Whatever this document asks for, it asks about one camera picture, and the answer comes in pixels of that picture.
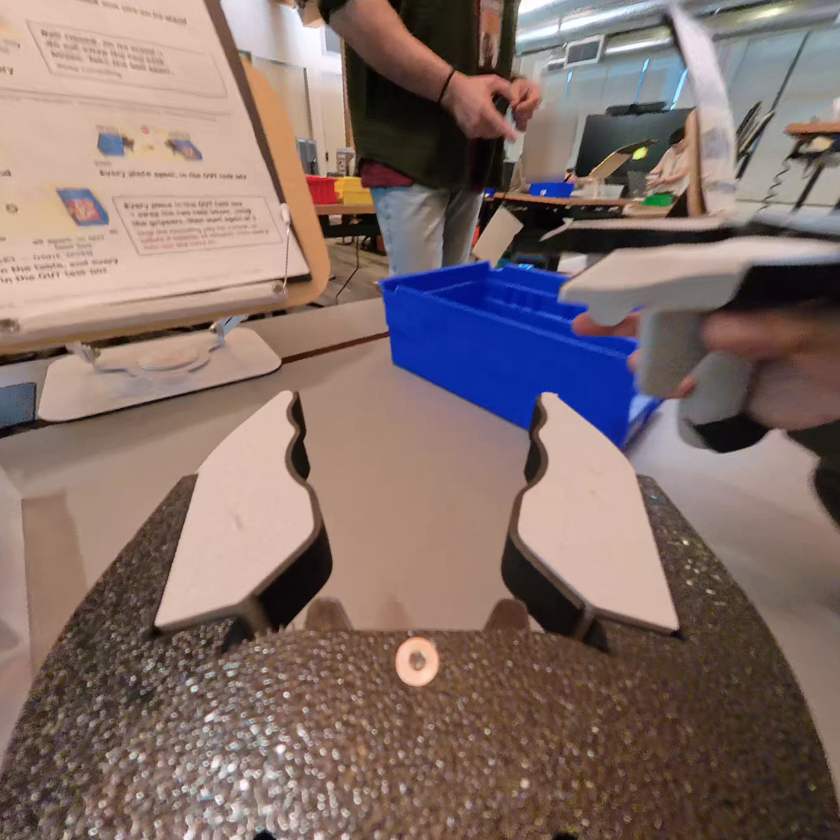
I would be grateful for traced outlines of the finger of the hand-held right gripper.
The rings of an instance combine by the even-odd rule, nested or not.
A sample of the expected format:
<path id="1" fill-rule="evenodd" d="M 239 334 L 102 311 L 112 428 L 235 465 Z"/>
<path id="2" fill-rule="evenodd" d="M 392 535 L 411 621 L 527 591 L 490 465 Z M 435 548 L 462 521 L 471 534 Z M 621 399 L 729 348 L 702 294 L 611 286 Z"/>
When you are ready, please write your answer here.
<path id="1" fill-rule="evenodd" d="M 837 242 L 747 236 L 698 245 L 620 248 L 567 280 L 564 302 L 614 327 L 631 313 L 704 313 L 838 303 Z"/>
<path id="2" fill-rule="evenodd" d="M 616 217 L 570 220 L 539 242 L 559 253 L 607 255 L 620 249 L 708 245 L 745 235 L 750 223 L 719 217 Z"/>

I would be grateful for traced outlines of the person's right hand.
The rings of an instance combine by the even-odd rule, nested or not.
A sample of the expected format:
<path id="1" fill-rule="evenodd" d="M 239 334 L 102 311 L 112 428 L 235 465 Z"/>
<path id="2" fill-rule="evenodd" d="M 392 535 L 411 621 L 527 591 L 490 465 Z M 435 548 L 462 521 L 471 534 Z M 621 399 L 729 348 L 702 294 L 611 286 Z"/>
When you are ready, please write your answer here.
<path id="1" fill-rule="evenodd" d="M 838 307 L 715 311 L 702 339 L 755 363 L 747 411 L 759 424 L 798 432 L 838 420 Z"/>

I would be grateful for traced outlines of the background document stand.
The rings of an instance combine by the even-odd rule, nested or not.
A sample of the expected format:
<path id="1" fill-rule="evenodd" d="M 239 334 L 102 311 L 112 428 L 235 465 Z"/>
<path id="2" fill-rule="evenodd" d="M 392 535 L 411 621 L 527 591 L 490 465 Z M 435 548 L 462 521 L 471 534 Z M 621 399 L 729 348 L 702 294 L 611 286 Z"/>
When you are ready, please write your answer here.
<path id="1" fill-rule="evenodd" d="M 667 3 L 665 20 L 673 30 L 695 97 L 700 189 L 706 210 L 712 215 L 730 215 L 736 207 L 738 146 L 718 54 L 704 25 L 681 3 Z"/>

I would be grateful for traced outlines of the wooden background desk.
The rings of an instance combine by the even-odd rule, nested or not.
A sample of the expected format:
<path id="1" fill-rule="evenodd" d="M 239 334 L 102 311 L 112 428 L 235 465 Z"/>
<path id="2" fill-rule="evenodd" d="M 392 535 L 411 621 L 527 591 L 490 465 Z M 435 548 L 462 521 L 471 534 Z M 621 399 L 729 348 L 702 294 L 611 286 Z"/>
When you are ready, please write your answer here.
<path id="1" fill-rule="evenodd" d="M 550 197 L 524 193 L 489 192 L 485 196 L 488 208 L 505 207 L 514 214 L 551 214 L 558 218 L 602 219 L 614 217 L 662 218 L 676 212 L 686 212 L 685 200 L 665 203 L 633 198 L 590 196 Z"/>

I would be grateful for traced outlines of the black monitor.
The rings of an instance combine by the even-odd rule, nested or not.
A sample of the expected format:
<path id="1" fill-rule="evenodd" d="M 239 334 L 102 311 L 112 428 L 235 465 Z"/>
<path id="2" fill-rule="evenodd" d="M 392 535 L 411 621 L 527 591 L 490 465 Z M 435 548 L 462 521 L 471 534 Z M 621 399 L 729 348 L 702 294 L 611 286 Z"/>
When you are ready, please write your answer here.
<path id="1" fill-rule="evenodd" d="M 670 148 L 671 135 L 685 127 L 690 109 L 674 109 L 646 114 L 591 114 L 583 122 L 574 170 L 588 176 L 594 168 L 614 152 L 630 145 L 644 143 L 644 156 L 631 153 L 631 158 L 612 175 L 625 178 L 629 172 L 651 172 Z"/>

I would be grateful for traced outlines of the blue plastic bin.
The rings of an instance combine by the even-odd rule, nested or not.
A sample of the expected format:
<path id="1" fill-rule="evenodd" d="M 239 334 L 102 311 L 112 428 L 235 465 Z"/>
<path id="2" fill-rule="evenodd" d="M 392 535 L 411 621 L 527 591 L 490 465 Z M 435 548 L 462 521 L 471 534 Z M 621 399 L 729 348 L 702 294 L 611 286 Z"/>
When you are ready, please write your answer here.
<path id="1" fill-rule="evenodd" d="M 384 278 L 392 362 L 522 428 L 553 393 L 625 449 L 662 400 L 636 389 L 633 339 L 574 333 L 583 308 L 559 299 L 566 281 L 487 262 Z"/>

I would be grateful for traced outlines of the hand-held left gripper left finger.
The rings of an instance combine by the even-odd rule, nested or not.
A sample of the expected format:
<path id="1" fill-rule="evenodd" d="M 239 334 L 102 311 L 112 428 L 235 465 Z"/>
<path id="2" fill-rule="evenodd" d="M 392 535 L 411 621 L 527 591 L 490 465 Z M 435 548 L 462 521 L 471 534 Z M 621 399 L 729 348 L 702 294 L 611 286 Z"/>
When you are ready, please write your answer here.
<path id="1" fill-rule="evenodd" d="M 297 392 L 281 392 L 226 436 L 196 481 L 154 619 L 161 633 L 232 618 L 251 633 L 287 627 L 332 571 L 308 483 Z"/>

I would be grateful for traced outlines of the wooden document stand with sheet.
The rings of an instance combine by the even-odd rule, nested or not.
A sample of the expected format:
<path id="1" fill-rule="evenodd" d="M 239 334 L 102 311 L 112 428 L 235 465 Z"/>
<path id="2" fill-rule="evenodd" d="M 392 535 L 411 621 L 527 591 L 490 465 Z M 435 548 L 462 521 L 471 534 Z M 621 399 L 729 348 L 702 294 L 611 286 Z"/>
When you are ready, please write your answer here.
<path id="1" fill-rule="evenodd" d="M 329 260 L 287 115 L 221 2 L 2 2 L 2 357 L 73 422 L 278 371 L 257 313 Z"/>

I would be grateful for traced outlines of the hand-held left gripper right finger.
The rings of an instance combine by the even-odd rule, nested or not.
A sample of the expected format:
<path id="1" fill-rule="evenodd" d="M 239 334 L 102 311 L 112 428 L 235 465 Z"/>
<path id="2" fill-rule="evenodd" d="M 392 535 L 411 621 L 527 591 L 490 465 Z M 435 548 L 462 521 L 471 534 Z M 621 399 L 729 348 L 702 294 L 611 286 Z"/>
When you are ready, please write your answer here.
<path id="1" fill-rule="evenodd" d="M 607 649 L 605 623 L 678 636 L 679 618 L 637 474 L 553 393 L 529 428 L 500 572 L 546 633 Z"/>

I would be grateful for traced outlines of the grey desk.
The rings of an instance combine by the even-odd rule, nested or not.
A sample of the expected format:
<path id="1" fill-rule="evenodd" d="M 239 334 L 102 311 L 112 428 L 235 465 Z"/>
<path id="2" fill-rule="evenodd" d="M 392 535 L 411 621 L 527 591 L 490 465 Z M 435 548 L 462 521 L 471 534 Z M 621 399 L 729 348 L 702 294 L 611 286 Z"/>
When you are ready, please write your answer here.
<path id="1" fill-rule="evenodd" d="M 251 381 L 2 438 L 24 500 L 29 632 L 58 631 L 177 480 L 281 391 L 297 391 L 332 548 L 327 593 L 357 627 L 474 627 L 502 594 L 499 562 L 527 432 L 398 367 L 368 301 L 262 322 L 284 356 Z M 675 402 L 629 450 L 758 607 L 796 667 L 838 665 L 838 530 L 814 458 L 781 434 L 741 453 L 685 445 Z"/>

